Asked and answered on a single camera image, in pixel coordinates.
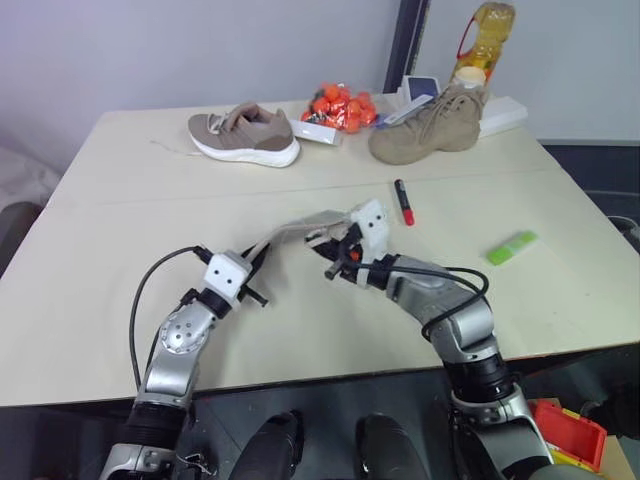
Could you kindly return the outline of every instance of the cooking oil bottle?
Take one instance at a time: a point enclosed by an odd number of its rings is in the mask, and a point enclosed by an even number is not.
[[[458,62],[453,69],[451,78],[453,79],[459,68],[470,66],[481,68],[488,82],[502,53],[502,44],[509,38],[515,16],[516,10],[510,3],[483,3],[469,20],[462,40],[460,40],[457,54]],[[460,53],[462,44],[473,22],[478,24],[476,41],[469,51]]]

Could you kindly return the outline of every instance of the shoelace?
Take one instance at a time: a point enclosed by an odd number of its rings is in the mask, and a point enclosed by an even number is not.
[[[417,134],[422,130],[423,135],[429,131],[436,117],[447,117],[450,112],[458,110],[460,105],[470,100],[475,103],[480,111],[483,109],[480,95],[477,92],[461,92],[459,90],[445,90],[442,95],[431,105],[420,110],[413,117],[408,118],[403,125],[406,125],[412,133]]]
[[[227,121],[227,118],[229,117],[229,113],[225,113],[222,116],[216,115],[214,113],[210,113],[207,116],[207,128],[209,129],[209,132],[213,133],[214,135],[218,135],[220,133],[220,130],[222,130],[222,127],[224,126],[224,122]]]

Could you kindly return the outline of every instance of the floor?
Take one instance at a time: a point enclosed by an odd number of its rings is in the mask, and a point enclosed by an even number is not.
[[[640,222],[637,148],[547,148],[605,213]],[[562,363],[550,366],[552,361]],[[621,384],[637,386],[639,365],[640,346],[632,345],[512,367],[528,373],[522,383],[528,398],[557,396],[564,406],[579,410],[585,401],[602,401]],[[355,423],[382,412],[405,427],[432,478],[453,478],[446,441],[447,392],[444,372],[436,369],[204,395],[195,402],[195,422],[185,430],[179,451],[209,448],[217,458],[218,478],[226,480],[259,426],[269,416],[295,408],[305,416],[307,438],[295,478],[349,479],[354,478]],[[0,408],[0,480],[97,478],[118,424],[114,418],[126,416],[128,407],[128,402],[109,402]],[[640,478],[640,442],[622,443]]]

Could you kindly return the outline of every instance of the gray wall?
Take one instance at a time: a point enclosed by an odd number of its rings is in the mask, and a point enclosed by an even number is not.
[[[417,75],[448,81],[483,0],[431,0]],[[554,143],[640,141],[640,1],[515,0],[516,21],[491,88],[529,109]]]
[[[381,91],[397,0],[2,0],[0,145],[63,171],[105,111]]]

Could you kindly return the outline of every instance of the red box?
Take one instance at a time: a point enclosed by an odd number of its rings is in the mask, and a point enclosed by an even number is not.
[[[583,464],[594,472],[600,471],[607,438],[604,428],[545,400],[538,401],[533,418],[545,441],[569,457],[565,463]]]

